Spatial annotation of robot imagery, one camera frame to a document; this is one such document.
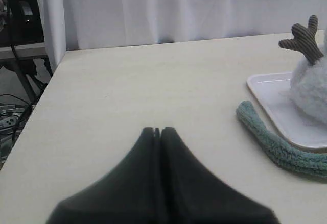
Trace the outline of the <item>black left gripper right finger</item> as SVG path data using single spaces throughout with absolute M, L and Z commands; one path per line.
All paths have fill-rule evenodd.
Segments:
M 174 128 L 160 139 L 160 170 L 171 223 L 278 223 L 268 207 L 212 174 Z

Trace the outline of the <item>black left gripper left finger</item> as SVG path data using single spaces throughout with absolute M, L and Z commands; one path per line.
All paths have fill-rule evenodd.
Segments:
M 158 129 L 143 128 L 128 154 L 108 174 L 62 200 L 48 223 L 157 223 Z

